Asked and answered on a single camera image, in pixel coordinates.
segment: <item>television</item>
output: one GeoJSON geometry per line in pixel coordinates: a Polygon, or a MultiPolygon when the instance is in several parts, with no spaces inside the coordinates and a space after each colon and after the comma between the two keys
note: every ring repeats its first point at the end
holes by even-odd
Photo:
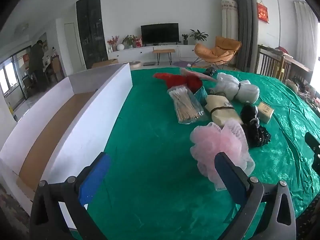
{"type": "Polygon", "coordinates": [[[141,26],[143,44],[179,42],[179,24],[162,23],[141,26]]]}

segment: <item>white round vase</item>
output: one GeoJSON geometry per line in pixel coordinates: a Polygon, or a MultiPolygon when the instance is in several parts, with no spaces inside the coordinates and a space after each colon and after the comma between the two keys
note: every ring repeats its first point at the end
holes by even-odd
{"type": "Polygon", "coordinates": [[[122,43],[117,45],[117,50],[123,50],[123,49],[124,49],[124,45],[122,43]]]}

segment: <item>beige cloth bundle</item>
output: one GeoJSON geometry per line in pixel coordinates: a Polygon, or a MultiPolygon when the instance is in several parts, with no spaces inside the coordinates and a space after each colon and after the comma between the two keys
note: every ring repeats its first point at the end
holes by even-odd
{"type": "Polygon", "coordinates": [[[212,121],[223,127],[230,118],[235,119],[239,124],[243,124],[241,118],[234,110],[227,98],[217,95],[208,95],[205,108],[211,113],[212,121]]]}

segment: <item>leather chair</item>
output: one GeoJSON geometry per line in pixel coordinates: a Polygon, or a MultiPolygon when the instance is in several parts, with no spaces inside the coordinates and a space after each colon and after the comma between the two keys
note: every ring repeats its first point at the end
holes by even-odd
{"type": "Polygon", "coordinates": [[[195,47],[195,53],[198,59],[193,63],[204,60],[206,62],[222,65],[230,61],[236,52],[241,48],[242,43],[240,41],[223,38],[220,36],[216,37],[216,44],[213,49],[208,49],[204,45],[198,43],[195,47]]]}

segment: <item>metal bolt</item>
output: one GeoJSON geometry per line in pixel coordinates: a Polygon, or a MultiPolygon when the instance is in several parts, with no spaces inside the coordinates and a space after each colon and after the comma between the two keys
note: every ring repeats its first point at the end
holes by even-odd
{"type": "Polygon", "coordinates": [[[71,176],[69,178],[67,178],[67,182],[68,183],[74,183],[76,181],[76,177],[75,176],[71,176]]]}
{"type": "Polygon", "coordinates": [[[39,182],[39,186],[40,187],[43,187],[45,185],[45,180],[41,180],[40,182],[39,182]]]}
{"type": "Polygon", "coordinates": [[[257,177],[250,177],[250,181],[251,181],[252,183],[257,183],[259,180],[258,180],[257,177]]]}
{"type": "Polygon", "coordinates": [[[280,181],[280,185],[285,187],[285,186],[287,186],[287,182],[285,180],[281,180],[280,181]]]}

